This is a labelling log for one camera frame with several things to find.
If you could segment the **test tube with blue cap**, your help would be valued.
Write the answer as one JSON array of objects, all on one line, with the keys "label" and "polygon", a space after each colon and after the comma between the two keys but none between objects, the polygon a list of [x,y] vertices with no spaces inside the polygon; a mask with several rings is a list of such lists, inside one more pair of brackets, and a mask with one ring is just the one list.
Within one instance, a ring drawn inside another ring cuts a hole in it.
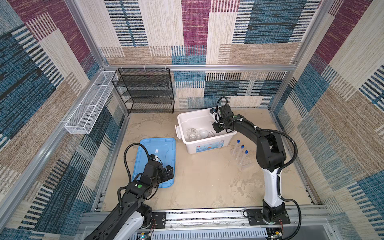
[{"label": "test tube with blue cap", "polygon": [[241,147],[241,140],[237,140],[232,150],[232,154],[235,155],[238,152],[240,147]]}]

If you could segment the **white ceramic mortar bowl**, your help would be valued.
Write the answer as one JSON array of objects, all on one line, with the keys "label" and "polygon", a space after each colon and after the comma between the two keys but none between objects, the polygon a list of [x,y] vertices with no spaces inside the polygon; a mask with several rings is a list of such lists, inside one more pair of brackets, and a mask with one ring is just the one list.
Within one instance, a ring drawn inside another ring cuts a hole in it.
[{"label": "white ceramic mortar bowl", "polygon": [[210,135],[209,131],[207,130],[200,130],[199,131],[199,136],[202,138],[202,139],[206,139],[208,138]]}]

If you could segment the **blue plastic bin lid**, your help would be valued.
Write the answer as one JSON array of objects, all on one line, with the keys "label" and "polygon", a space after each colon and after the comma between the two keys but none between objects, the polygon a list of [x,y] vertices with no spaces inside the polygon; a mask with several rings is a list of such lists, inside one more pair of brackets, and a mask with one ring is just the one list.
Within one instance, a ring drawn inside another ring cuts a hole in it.
[{"label": "blue plastic bin lid", "polygon": [[[141,140],[140,144],[145,146],[149,155],[155,155],[155,160],[161,162],[164,168],[166,168],[166,166],[171,166],[175,172],[176,140],[174,138],[148,138]],[[144,171],[147,162],[148,159],[145,151],[143,148],[138,147],[132,178]]]}]

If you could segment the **blue-capped test tube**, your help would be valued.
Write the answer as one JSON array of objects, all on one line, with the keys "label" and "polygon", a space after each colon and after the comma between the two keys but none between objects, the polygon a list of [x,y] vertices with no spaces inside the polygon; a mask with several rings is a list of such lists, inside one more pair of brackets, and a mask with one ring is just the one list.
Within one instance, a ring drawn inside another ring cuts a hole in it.
[{"label": "blue-capped test tube", "polygon": [[244,151],[245,151],[245,146],[244,145],[241,145],[240,148],[238,149],[237,151],[237,154],[236,154],[236,161],[239,161],[242,157],[242,155],[244,154]]},{"label": "blue-capped test tube", "polygon": [[241,168],[245,168],[247,165],[249,164],[249,151],[248,150],[245,150],[241,156],[240,156],[240,160],[239,160],[239,166]]}]

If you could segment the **white plastic storage bin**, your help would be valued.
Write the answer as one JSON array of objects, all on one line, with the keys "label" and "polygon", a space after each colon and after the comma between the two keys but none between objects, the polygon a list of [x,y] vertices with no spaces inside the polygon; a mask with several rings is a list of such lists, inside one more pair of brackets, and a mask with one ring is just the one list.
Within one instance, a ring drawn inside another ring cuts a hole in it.
[{"label": "white plastic storage bin", "polygon": [[226,147],[236,131],[217,133],[213,124],[214,116],[210,109],[181,113],[175,126],[178,139],[183,140],[189,154],[202,153]]}]

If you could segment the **clear glass flask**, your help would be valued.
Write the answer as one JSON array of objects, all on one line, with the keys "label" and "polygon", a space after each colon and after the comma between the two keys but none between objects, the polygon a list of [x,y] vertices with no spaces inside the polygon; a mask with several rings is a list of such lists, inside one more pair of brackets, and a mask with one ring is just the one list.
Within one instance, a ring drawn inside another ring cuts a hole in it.
[{"label": "clear glass flask", "polygon": [[194,141],[199,137],[199,132],[196,129],[191,128],[186,131],[186,136],[189,141]]}]

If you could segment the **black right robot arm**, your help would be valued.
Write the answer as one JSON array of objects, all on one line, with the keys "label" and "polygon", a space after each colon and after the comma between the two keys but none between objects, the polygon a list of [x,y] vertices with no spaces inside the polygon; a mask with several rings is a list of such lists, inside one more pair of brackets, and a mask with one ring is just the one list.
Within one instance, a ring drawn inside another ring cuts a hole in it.
[{"label": "black right robot arm", "polygon": [[[283,132],[262,129],[244,116],[235,115],[228,104],[210,109],[210,114],[214,118],[213,128],[216,133],[236,131],[256,144],[256,160],[264,170],[265,177],[263,217],[267,222],[274,222],[285,214],[285,202],[289,201],[282,196],[282,171],[297,157],[295,141]],[[294,147],[294,154],[288,162],[282,137],[287,138]]]}]

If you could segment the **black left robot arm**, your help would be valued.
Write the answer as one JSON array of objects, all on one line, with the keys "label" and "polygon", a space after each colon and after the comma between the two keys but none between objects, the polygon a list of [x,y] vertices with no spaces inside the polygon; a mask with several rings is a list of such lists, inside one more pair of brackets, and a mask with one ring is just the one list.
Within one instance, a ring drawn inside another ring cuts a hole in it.
[{"label": "black left robot arm", "polygon": [[127,240],[140,228],[147,228],[152,221],[152,208],[144,201],[153,189],[174,178],[174,168],[150,160],[144,172],[118,191],[118,204],[91,232],[86,240]]}]

